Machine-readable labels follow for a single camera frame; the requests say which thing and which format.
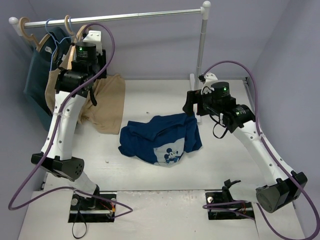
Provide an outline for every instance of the black cable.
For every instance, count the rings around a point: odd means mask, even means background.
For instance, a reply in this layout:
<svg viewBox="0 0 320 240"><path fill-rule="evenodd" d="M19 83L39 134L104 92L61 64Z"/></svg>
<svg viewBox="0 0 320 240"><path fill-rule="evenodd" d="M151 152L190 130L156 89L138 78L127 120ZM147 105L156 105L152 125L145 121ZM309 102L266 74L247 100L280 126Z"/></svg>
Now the black cable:
<svg viewBox="0 0 320 240"><path fill-rule="evenodd" d="M209 114L209 117L212 119L212 121L214 121L216 124L219 124L219 122L217 121L217 120L215 120L214 119L214 117L211 115L211 114Z"/></svg>
<svg viewBox="0 0 320 240"><path fill-rule="evenodd" d="M212 121L215 122L215 125L214 125L214 127L213 127L213 129L212 129L213 136L215 136L217 139L223 139L223 138L225 137L225 135L227 134L227 132L228 132L227 127L222 126L217 120L214 119L214 117L213 117L211 114L209 114L209 117L212 119ZM220 136L220 137L215 134L215 127L216 127L217 125L220 125L221 127L225 128L224 133L223 133L222 136Z"/></svg>
<svg viewBox="0 0 320 240"><path fill-rule="evenodd" d="M217 139L223 139L224 136L227 134L228 129L225 127L224 133L223 133L220 137L218 137L218 136L215 134L215 127L216 127L217 125L220 125L220 123L216 123L216 124L214 125L213 130L212 130L213 136L215 136Z"/></svg>
<svg viewBox="0 0 320 240"><path fill-rule="evenodd" d="M236 210L234 210L235 212L238 212L239 210L241 210L242 207L237 208Z"/></svg>
<svg viewBox="0 0 320 240"><path fill-rule="evenodd" d="M80 212L81 201L82 201L82 200L79 201L77 213L76 213L76 216L75 216L75 218L74 218L73 225L72 225L72 236L73 236L75 239L82 239L82 238L87 234L87 231L88 231L88 227L87 227L86 220L85 220L84 216L82 216L82 214L81 214L81 212ZM75 233L74 233L74 226L75 226L75 223L77 222L78 216L80 217L82 223L84 223L84 225L85 225L85 232L84 232L84 234L83 234L82 236L75 236Z"/></svg>

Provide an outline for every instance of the blue t-shirt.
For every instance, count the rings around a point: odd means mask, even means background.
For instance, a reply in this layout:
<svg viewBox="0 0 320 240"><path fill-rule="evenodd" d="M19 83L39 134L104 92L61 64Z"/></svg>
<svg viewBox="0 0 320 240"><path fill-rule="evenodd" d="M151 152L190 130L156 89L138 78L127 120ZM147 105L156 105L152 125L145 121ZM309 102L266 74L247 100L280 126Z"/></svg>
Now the blue t-shirt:
<svg viewBox="0 0 320 240"><path fill-rule="evenodd" d="M123 155L160 166L172 165L184 152L202 146L197 119L185 113L155 116L148 123L129 121L121 129L120 144Z"/></svg>

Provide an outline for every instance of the metal rod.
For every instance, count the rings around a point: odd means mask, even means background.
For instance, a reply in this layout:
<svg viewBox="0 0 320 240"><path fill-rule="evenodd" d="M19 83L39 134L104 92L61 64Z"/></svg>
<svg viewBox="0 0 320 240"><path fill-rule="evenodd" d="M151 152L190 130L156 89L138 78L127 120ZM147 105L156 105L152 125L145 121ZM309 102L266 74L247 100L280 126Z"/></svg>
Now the metal rod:
<svg viewBox="0 0 320 240"><path fill-rule="evenodd" d="M77 214L77 210L70 210L70 214ZM80 210L81 214L112 214L111 210Z"/></svg>
<svg viewBox="0 0 320 240"><path fill-rule="evenodd" d="M200 33L200 42L199 42L199 51L198 51L198 60L196 63L195 70L195 82L194 82L194 90L197 90L199 87L199 78L198 76L201 74L202 67L202 59L204 56L204 48L205 48L205 40L206 40L206 32L207 32L207 22L208 20L202 20L201 25L201 33Z"/></svg>
<svg viewBox="0 0 320 240"><path fill-rule="evenodd" d="M179 15L179 14L200 14L202 12L201 8L189 9L189 10L177 10L177 11L156 11L156 12L145 12L145 13L132 13L132 14L119 14L110 16L93 16L93 17L81 17L72 18L72 24L85 24L85 23L96 23L96 22L106 22L114 20L124 20L124 19L137 19L137 18L148 18L148 17L159 17L168 15ZM48 22L48 26L60 26L64 25L65 20L51 20ZM41 28L46 25L46 21L34 21L26 22L24 28Z"/></svg>

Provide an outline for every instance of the wooden hanger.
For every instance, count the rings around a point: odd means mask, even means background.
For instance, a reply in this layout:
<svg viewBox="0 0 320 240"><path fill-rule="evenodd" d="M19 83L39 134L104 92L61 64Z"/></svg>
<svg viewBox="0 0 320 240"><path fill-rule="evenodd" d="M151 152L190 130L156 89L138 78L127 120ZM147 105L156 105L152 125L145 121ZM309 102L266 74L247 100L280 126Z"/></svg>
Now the wooden hanger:
<svg viewBox="0 0 320 240"><path fill-rule="evenodd" d="M20 30L21 30L22 36L23 36L25 39L27 39L28 41L33 42L33 43L35 44L35 46L36 46L37 48L39 48L39 47L40 47L40 44L39 44L37 38L35 37L35 35L33 35L33 34L28 35L28 34L26 33L26 31L25 31L25 23L29 23L29 22L30 22L30 19L29 19L29 18L27 18L27 17L25 17L25 16L24 16L24 17L21 17L20 20L19 20L18 27L19 27Z"/></svg>
<svg viewBox="0 0 320 240"><path fill-rule="evenodd" d="M76 34L76 38L75 38L74 41L73 41L74 43L77 42L77 39L80 40L80 38L81 38L81 36L82 36L82 33L83 33L83 31L84 31L84 29L85 29L86 26L87 26L87 25L83 25L82 27L80 27L79 31L78 31L77 34ZM70 51L69 61L68 61L68 67L67 67L68 70L70 70L70 69L72 68L71 62L74 60L75 50L76 50L76 46L72 46L71 51Z"/></svg>
<svg viewBox="0 0 320 240"><path fill-rule="evenodd" d="M69 23L68 23L69 19L70 19L69 15L66 15L64 17L64 27L65 27L66 31L69 33L69 35L73 37L76 34L70 29L70 26L69 26Z"/></svg>
<svg viewBox="0 0 320 240"><path fill-rule="evenodd" d="M51 37L48 33L46 35L43 36L43 38L41 39L41 41L39 42L38 39L33 35L33 34L30 34L28 35L26 33L26 30L25 30L25 23L29 23L30 22L30 19L27 18L27 17L21 17L20 20L19 20L19 28L21 30L21 33L22 33L22 36L27 39L28 41L30 42L34 42L35 44L35 49L37 52L40 52L40 50L42 49L42 47L45 45L45 43L48 41L48 39Z"/></svg>

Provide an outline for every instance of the black mounting plate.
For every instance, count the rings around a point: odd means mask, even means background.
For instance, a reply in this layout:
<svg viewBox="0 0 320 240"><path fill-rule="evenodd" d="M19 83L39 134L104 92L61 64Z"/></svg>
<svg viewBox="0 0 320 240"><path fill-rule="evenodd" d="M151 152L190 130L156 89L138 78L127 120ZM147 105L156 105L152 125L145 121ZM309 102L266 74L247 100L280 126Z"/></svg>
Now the black mounting plate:
<svg viewBox="0 0 320 240"><path fill-rule="evenodd" d="M213 202L208 202L209 197L213 198ZM206 192L205 201L206 201L206 204L210 204L210 203L220 204L225 202L222 195L222 191ZM241 203L237 203L232 205L217 206L217 208L239 211L239 213L255 218L255 213L254 213L251 202L246 202L244 203L244 205ZM208 209L208 219L209 220L238 220L238 219L246 219L246 217L237 215L236 213L229 212L229 211Z"/></svg>
<svg viewBox="0 0 320 240"><path fill-rule="evenodd" d="M77 194L73 194L72 199L78 198L79 196ZM103 197L105 199L116 199L117 195L115 193L101 193L100 197ZM68 223L82 223L81 217L77 217L78 207L79 207L80 201L76 205L70 205L70 212L69 212L69 219ZM102 201L97 199L95 208L90 210L80 210L80 213L82 214L83 218L85 219L86 223L113 223L115 221L114 218L111 218L115 216L115 212L110 214L110 211L112 211L112 205L110 202Z"/></svg>

